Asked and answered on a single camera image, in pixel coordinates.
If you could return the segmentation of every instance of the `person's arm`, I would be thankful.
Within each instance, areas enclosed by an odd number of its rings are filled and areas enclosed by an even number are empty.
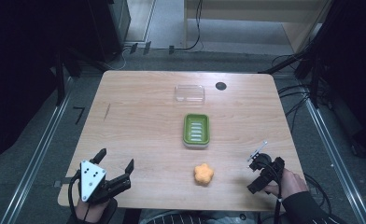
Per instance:
[[[281,180],[282,204],[292,223],[332,223],[345,224],[340,218],[327,214],[315,202],[305,181],[299,175],[285,169]],[[266,186],[265,191],[278,194],[277,186]]]
[[[109,201],[105,203],[99,203],[95,205],[89,205],[88,203],[84,203],[80,199],[77,202],[76,206],[76,216],[79,223],[98,223],[107,208]],[[67,224],[76,224],[73,215],[70,216]]]

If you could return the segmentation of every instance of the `black sleeve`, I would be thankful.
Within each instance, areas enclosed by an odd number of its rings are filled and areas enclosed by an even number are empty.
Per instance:
[[[67,219],[66,224],[99,224],[99,222],[91,223],[80,219],[78,220],[78,222],[76,222],[75,219],[73,218],[73,215],[70,215],[69,219]]]
[[[309,191],[293,194],[285,199],[284,205],[289,221],[297,224],[331,223],[346,224],[340,218],[324,212],[312,198]]]

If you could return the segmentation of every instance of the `small black circle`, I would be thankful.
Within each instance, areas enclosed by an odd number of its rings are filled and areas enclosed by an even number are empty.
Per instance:
[[[218,89],[220,91],[224,91],[224,90],[226,90],[226,88],[227,88],[226,83],[224,83],[224,82],[216,83],[216,89]]]

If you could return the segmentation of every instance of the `transparent lid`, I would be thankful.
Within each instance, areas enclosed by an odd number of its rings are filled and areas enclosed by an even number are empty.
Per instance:
[[[203,105],[205,88],[201,85],[177,85],[175,101],[180,105]]]

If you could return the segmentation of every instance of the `green tray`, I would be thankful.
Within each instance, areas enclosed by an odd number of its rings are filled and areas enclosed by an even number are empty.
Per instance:
[[[184,118],[183,142],[187,147],[207,147],[209,136],[209,117],[207,115],[186,115]]]

